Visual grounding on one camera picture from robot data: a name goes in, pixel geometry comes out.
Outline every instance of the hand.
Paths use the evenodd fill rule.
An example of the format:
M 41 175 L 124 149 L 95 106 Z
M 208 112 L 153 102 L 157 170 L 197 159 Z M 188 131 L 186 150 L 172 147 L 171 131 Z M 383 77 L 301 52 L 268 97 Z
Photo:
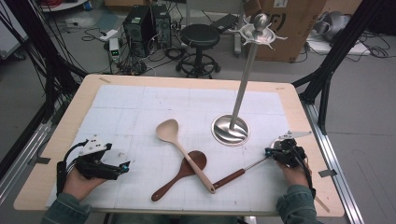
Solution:
M 302 185 L 309 188 L 303 167 L 296 166 L 294 168 L 290 168 L 287 165 L 280 163 L 279 161 L 277 161 L 276 164 L 280 167 L 280 169 L 282 169 L 283 176 L 285 177 L 285 180 L 286 182 L 288 182 L 289 186 Z M 309 170 L 309 173 L 311 175 L 312 171 L 309 169 L 308 164 L 306 163 L 305 166 Z
M 76 168 L 69 173 L 64 184 L 63 193 L 73 195 L 79 201 L 85 199 L 93 189 L 103 184 L 106 180 L 100 178 L 87 179 Z

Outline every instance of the floor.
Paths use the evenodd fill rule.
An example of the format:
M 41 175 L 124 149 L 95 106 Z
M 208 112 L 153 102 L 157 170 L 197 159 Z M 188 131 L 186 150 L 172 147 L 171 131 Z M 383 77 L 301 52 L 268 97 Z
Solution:
M 64 20 L 68 16 L 88 16 L 99 21 L 106 15 L 113 18 L 112 22 L 107 20 L 101 24 L 105 27 L 103 31 L 106 31 L 108 26 L 117 29 L 123 21 L 125 12 L 114 13 L 118 15 L 115 20 L 111 17 L 112 13 L 104 7 L 90 12 L 74 8 L 60 12 L 57 18 Z M 85 35 L 84 30 L 79 29 L 62 32 L 68 50 L 87 71 L 109 72 L 104 44 L 97 40 L 83 41 L 81 38 Z M 396 55 L 396 37 L 382 38 L 390 45 L 388 54 Z M 380 37 L 368 38 L 366 43 L 387 47 Z M 208 51 L 222 67 L 219 73 L 213 75 L 215 79 L 240 80 L 246 55 L 235 57 L 232 45 L 233 38 L 223 35 L 220 43 Z M 150 56 L 151 61 L 145 60 L 148 68 L 153 69 L 142 76 L 184 78 L 183 74 L 175 71 L 176 62 L 169 62 L 168 59 L 152 62 L 162 56 L 163 53 L 158 51 Z M 297 60 L 303 61 L 300 63 L 256 61 L 249 80 L 291 83 L 315 71 L 324 58 L 325 56 L 309 52 L 300 55 Z M 358 62 L 345 59 L 332 79 L 327 132 L 365 223 L 394 223 L 396 219 L 396 173 L 392 172 L 396 157 L 396 101 L 393 99 L 396 95 L 395 63 L 396 58 L 380 59 L 374 56 L 361 57 Z M 0 159 L 4 158 L 43 102 L 44 92 L 30 60 L 10 59 L 0 63 Z M 2 196 L 4 202 L 0 207 L 0 223 L 39 222 L 41 212 L 16 211 L 12 205 L 31 169 L 28 166 L 8 196 Z M 87 223 L 103 222 L 103 219 L 103 214 L 92 214 Z M 321 217 L 319 220 L 323 223 L 348 223 L 347 217 Z M 278 217 L 258 217 L 258 223 L 281 221 Z

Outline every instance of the wooden ladle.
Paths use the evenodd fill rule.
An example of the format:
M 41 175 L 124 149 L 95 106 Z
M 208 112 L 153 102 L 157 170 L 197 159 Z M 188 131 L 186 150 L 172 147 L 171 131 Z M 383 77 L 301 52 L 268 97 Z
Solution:
M 211 193 L 215 193 L 215 187 L 207 178 L 207 176 L 202 172 L 202 170 L 195 164 L 195 162 L 190 158 L 187 151 L 183 148 L 183 146 L 177 140 L 178 133 L 178 123 L 175 119 L 168 119 L 157 126 L 156 129 L 157 136 L 165 141 L 174 144 L 183 154 L 184 158 L 186 158 L 187 162 L 192 167 L 192 170 L 198 175 L 201 182 L 205 185 L 207 190 Z
M 192 160 L 197 164 L 197 166 L 203 170 L 206 166 L 206 155 L 201 152 L 201 151 L 192 151 L 189 152 L 189 156 L 192 158 Z M 161 199 L 161 197 L 181 178 L 189 176 L 189 175 L 195 175 L 194 170 L 192 170 L 191 166 L 187 162 L 186 158 L 183 159 L 180 165 L 180 170 L 178 171 L 178 174 L 171 180 L 169 183 L 165 184 L 162 188 L 159 190 L 155 191 L 152 196 L 151 200 L 156 202 Z

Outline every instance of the black stool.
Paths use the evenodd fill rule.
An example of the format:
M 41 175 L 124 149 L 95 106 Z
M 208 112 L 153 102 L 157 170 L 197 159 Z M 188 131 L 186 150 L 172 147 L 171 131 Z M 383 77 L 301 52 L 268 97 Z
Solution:
M 209 55 L 203 54 L 204 49 L 210 49 L 217 45 L 220 40 L 219 32 L 209 25 L 205 24 L 192 24 L 186 26 L 180 32 L 181 41 L 187 46 L 195 48 L 196 52 L 191 55 L 184 56 L 176 66 L 176 70 L 179 72 L 183 70 L 187 75 L 186 77 L 203 77 L 209 76 L 213 71 L 219 72 L 221 67 L 215 60 Z M 194 62 L 190 62 L 189 59 L 195 56 Z M 207 58 L 209 62 L 203 63 L 203 58 Z M 184 65 L 192 66 L 192 69 L 188 70 Z M 213 65 L 210 70 L 206 70 L 205 67 Z

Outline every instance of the table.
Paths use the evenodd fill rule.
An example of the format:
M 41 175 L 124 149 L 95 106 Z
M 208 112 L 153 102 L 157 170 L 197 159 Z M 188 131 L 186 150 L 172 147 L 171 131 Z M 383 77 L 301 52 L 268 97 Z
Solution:
M 170 77 L 121 77 L 89 75 L 85 77 L 81 87 L 65 112 L 55 133 L 42 153 L 42 157 L 51 158 L 49 164 L 37 164 L 28 177 L 14 207 L 18 210 L 45 210 L 46 201 L 55 183 L 56 162 L 61 161 L 65 152 L 73 144 L 78 127 L 84 120 L 87 111 L 101 85 L 131 85 L 169 88 L 192 88 L 192 89 L 226 89 L 237 90 L 239 81 L 187 79 Z M 276 92 L 279 95 L 289 128 L 292 131 L 309 132 L 311 127 L 306 118 L 303 107 L 294 87 L 287 83 L 249 82 L 247 91 Z M 318 148 L 314 135 L 300 137 L 297 140 L 299 146 L 305 149 L 309 156 L 309 165 L 313 172 L 314 187 L 317 189 L 316 208 L 319 217 L 340 217 L 344 215 L 341 204 L 332 179 L 321 177 L 318 172 L 326 170 L 327 166 Z M 118 210 L 97 209 L 100 212 L 118 212 Z M 268 216 L 265 213 L 241 213 L 241 216 Z

